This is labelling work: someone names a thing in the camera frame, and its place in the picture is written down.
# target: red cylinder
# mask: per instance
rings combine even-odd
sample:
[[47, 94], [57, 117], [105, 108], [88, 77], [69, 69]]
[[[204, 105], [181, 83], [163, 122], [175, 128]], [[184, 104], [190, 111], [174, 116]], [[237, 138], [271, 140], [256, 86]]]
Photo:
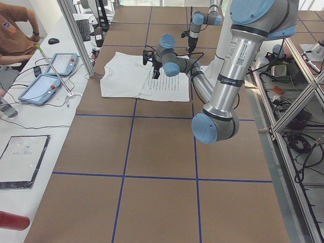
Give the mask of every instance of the red cylinder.
[[24, 230], [29, 226], [28, 217], [0, 211], [0, 228]]

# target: tablet device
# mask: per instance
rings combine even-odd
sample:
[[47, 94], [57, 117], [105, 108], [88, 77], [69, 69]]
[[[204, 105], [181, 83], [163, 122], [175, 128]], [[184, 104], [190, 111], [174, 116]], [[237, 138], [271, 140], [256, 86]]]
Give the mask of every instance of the tablet device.
[[[69, 76], [77, 63], [76, 53], [55, 53], [51, 64], [61, 76]], [[49, 66], [46, 71], [48, 75], [56, 75], [54, 70]]]
[[41, 74], [25, 89], [18, 100], [43, 105], [60, 85], [60, 80], [56, 76]]

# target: white table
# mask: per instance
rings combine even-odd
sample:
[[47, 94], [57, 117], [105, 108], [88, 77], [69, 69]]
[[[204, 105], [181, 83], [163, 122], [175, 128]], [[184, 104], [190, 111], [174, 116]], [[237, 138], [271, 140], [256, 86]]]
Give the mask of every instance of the white table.
[[[75, 19], [88, 19], [89, 14], [75, 15]], [[58, 38], [60, 42], [58, 44], [49, 45], [49, 38]], [[93, 37], [91, 41], [84, 42], [88, 53], [92, 48], [96, 48], [96, 43]], [[44, 39], [41, 44], [41, 48], [48, 57], [52, 57], [54, 53], [78, 53], [74, 44], [72, 36], [68, 30], [65, 19], [62, 17]], [[33, 55], [30, 61], [25, 66], [24, 70], [34, 67], [34, 62], [43, 58], [39, 51]], [[78, 59], [77, 67], [82, 64], [81, 58]], [[37, 62], [37, 65], [46, 64], [45, 60]], [[85, 90], [88, 74], [84, 66], [71, 78], [75, 84], [74, 92], [83, 93]], [[15, 84], [28, 85], [35, 79], [33, 70], [29, 70], [20, 75]], [[72, 88], [73, 85], [67, 82], [67, 85]], [[9, 90], [15, 99], [18, 101], [18, 96], [25, 89], [24, 86], [14, 86]], [[48, 104], [61, 105], [64, 103], [67, 91], [61, 86], [52, 98], [47, 102]], [[5, 99], [9, 103], [13, 103], [14, 100], [8, 94], [5, 95]], [[18, 115], [15, 118], [8, 119], [11, 122], [21, 124], [25, 127], [44, 127], [44, 126], [70, 126], [74, 118], [75, 110], [81, 100], [80, 96], [70, 98], [68, 108], [66, 105], [62, 107], [53, 106], [35, 106], [30, 104], [13, 104], [12, 106], [18, 111]], [[44, 129], [24, 129], [14, 124], [9, 124], [0, 120], [0, 153], [5, 149], [11, 136], [25, 136], [25, 135], [50, 135], [50, 141], [40, 166], [38, 175], [32, 189], [18, 189], [18, 190], [2, 190], [0, 191], [0, 211], [5, 211], [13, 214], [23, 215], [30, 218], [31, 223], [35, 217], [38, 205], [42, 199], [46, 185], [49, 181], [51, 173], [53, 171], [56, 160], [60, 154], [65, 137], [69, 128], [44, 128]], [[30, 226], [23, 231], [0, 229], [0, 242], [6, 243], [19, 243], [24, 242]]]

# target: crumpled white cloth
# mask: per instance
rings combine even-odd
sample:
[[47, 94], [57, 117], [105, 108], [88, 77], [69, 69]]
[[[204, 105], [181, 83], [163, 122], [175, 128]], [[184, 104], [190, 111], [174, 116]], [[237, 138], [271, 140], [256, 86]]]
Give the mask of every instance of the crumpled white cloth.
[[143, 65], [142, 56], [116, 52], [106, 64], [100, 80], [102, 97], [132, 97], [153, 101], [189, 101], [189, 83], [185, 74], [167, 77], [160, 69], [159, 79], [152, 79], [153, 67]]

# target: brown shirt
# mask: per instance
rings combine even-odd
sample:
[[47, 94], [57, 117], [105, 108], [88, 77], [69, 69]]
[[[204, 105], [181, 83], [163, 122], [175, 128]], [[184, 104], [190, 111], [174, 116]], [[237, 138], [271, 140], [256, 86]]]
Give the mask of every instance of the brown shirt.
[[27, 9], [0, 3], [0, 57], [33, 54], [35, 42], [16, 25], [16, 21], [27, 21]]

